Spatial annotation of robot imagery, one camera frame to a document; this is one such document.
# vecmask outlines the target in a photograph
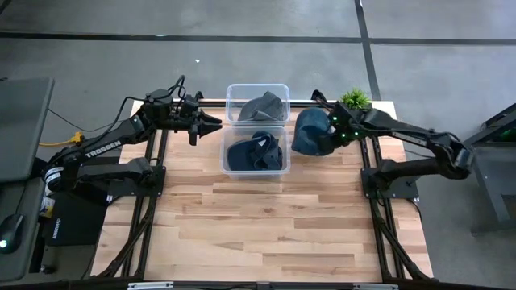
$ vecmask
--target gray floor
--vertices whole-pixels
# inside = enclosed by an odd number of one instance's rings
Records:
[[[372,37],[516,38],[511,0],[363,0],[363,5]],[[13,0],[0,16],[0,30],[8,29],[360,36],[352,0]],[[372,56],[382,99],[394,101],[398,117],[415,125],[467,138],[516,101],[516,46],[373,45]],[[180,74],[187,76],[190,92],[202,90],[209,98],[224,98],[226,87],[239,82],[282,82],[297,99],[309,98],[313,89],[330,98],[351,87],[369,91],[361,44],[0,39],[0,77],[55,77],[51,107],[87,128],[110,122],[125,96],[167,87]],[[59,142],[74,131],[49,115],[42,140]],[[39,156],[53,152],[41,149]],[[474,238],[469,232],[493,218],[475,177],[427,176],[418,188],[435,277],[516,288],[516,234]],[[87,266],[88,259],[75,262],[73,251],[58,255],[64,265],[73,265],[62,267],[67,271],[59,277],[77,278],[77,269]]]

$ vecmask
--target clear plastic bin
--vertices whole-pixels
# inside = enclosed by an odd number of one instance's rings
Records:
[[[238,121],[243,105],[267,91],[281,99],[285,108],[285,120]],[[232,126],[284,126],[290,119],[290,91],[283,84],[233,84],[226,91],[226,119]]]
[[[257,131],[267,131],[278,139],[278,145],[283,151],[283,167],[281,170],[259,170],[259,171],[232,171],[227,163],[227,149],[234,143],[250,139]],[[249,127],[231,126],[224,128],[223,141],[220,146],[220,168],[224,174],[232,179],[261,179],[274,178],[289,172],[290,170],[290,147],[287,131],[282,126]]]

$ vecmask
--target black robotic arm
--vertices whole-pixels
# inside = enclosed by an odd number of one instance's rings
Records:
[[[66,147],[55,154],[42,174],[48,188],[52,191],[73,189],[77,183],[98,180],[129,180],[137,184],[152,182],[152,167],[145,158],[134,159],[127,164],[101,167],[82,164],[122,145],[145,142],[157,130],[188,131],[189,143],[196,145],[198,136],[202,137],[222,127],[221,120],[199,109],[201,92],[195,97],[180,97],[175,104],[172,88],[148,93],[138,111],[122,121],[116,129],[108,128],[98,137]]]
[[[322,102],[330,110],[328,118],[334,131],[318,141],[324,152],[365,137],[391,136],[424,147],[435,155],[434,158],[401,163],[383,159],[378,168],[368,171],[368,182],[379,189],[386,190],[399,177],[440,174],[448,179],[461,180],[470,173],[472,153],[452,133],[437,133],[406,124],[377,109],[351,110],[339,101],[329,104],[318,90],[314,91],[312,99]]]

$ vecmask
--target wood plank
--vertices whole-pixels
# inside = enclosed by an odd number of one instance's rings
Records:
[[[392,102],[374,106],[395,113]],[[223,108],[205,111],[224,118]],[[290,140],[299,111],[293,110],[285,127]],[[381,279],[371,212],[362,193],[358,142],[324,157],[292,152],[291,170],[280,179],[232,180],[220,172],[221,138],[217,131],[192,147],[185,132],[169,136],[167,176],[156,207],[146,280]],[[405,159],[400,141],[380,138],[380,143],[384,157]],[[145,146],[125,146],[121,162],[141,157]],[[126,242],[134,200],[123,197],[108,209],[93,274],[102,271]],[[401,243],[431,275],[417,211],[406,201],[392,203]],[[385,249],[392,267],[392,250],[389,245]]]

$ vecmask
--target potted plant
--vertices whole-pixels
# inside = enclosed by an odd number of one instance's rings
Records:
[[[340,101],[352,110],[366,109],[369,105],[367,94],[363,90],[357,88],[353,88],[351,92],[345,93],[340,98]]]

